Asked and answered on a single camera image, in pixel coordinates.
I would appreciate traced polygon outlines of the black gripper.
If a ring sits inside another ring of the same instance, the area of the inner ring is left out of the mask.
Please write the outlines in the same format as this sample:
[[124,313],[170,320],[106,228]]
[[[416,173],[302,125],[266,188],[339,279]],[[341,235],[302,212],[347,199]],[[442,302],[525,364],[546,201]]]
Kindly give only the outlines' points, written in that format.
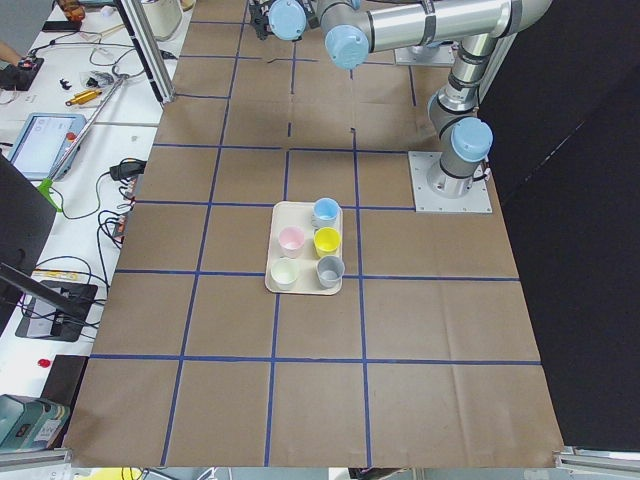
[[250,23],[259,39],[267,39],[272,34],[269,26],[269,10],[272,0],[249,0]]

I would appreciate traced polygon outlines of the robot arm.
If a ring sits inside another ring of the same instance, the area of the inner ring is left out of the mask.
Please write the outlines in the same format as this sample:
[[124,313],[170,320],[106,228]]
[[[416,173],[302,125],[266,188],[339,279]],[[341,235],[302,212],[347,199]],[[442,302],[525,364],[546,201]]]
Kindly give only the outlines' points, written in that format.
[[428,116],[442,153],[426,175],[437,195],[457,199],[479,181],[476,170],[493,143],[488,124],[474,115],[480,85],[496,45],[536,23],[549,9],[547,1],[388,1],[384,8],[364,10],[358,1],[251,1],[250,22],[259,39],[274,35],[298,41],[319,29],[330,60],[353,70],[372,53],[406,52],[410,64],[452,42],[447,82],[429,100]]

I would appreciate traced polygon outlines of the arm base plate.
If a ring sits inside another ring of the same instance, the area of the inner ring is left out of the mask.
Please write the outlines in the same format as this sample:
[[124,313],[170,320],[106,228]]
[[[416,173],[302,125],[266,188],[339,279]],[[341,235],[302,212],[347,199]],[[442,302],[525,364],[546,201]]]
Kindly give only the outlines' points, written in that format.
[[441,152],[408,152],[415,211],[491,214],[493,208],[482,167],[478,166],[469,178],[453,178],[441,169],[441,155]]

